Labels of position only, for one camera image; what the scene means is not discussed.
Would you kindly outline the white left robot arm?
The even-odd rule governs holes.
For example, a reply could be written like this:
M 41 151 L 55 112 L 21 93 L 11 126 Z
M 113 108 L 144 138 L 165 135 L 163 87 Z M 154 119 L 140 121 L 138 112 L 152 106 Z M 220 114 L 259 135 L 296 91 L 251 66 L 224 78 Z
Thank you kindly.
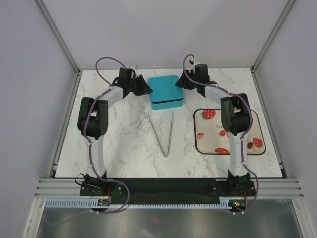
M 110 192 L 114 182 L 106 175 L 104 137 L 109 126 L 109 108 L 130 93 L 135 96 L 150 94 L 152 89 L 135 68 L 122 67 L 105 92 L 81 100 L 77 128 L 85 139 L 88 168 L 81 184 L 81 196 L 103 196 Z

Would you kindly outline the teal chocolate box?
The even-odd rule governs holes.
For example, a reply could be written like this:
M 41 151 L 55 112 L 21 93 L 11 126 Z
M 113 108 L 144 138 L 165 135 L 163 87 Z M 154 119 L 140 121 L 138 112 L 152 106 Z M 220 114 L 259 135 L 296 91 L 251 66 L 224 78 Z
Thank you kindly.
M 183 105 L 183 98 L 177 100 L 168 100 L 168 101 L 159 101 L 159 102 L 151 102 L 151 107 L 153 110 L 165 110 L 165 109 L 172 109 L 178 108 Z

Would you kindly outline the teal box lid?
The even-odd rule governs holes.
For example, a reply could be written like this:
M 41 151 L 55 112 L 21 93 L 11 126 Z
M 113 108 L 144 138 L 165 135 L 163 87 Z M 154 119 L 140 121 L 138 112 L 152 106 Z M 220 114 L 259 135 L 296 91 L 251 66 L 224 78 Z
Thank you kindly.
M 151 102 L 154 104 L 183 100 L 183 91 L 176 85 L 178 75 L 155 76 L 148 79 L 148 85 L 152 89 Z

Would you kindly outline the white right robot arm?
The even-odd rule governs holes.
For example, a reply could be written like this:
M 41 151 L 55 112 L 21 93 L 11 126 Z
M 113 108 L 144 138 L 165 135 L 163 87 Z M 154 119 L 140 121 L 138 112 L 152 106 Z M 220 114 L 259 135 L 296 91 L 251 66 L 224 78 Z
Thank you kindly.
M 196 89 L 197 93 L 220 105 L 221 123 L 229 138 L 230 165 L 226 189 L 231 195 L 239 195 L 251 188 L 251 172 L 246 168 L 247 137 L 253 124 L 248 97 L 220 87 L 210 80 L 208 66 L 191 59 L 190 69 L 183 69 L 176 86 L 182 89 Z

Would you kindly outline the metal tongs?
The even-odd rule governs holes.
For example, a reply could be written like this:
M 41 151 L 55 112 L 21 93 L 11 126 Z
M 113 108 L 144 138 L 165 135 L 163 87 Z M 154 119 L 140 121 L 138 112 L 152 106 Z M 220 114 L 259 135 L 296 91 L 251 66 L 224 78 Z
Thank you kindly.
M 151 127 L 165 160 L 170 154 L 174 116 L 174 110 L 148 112 Z

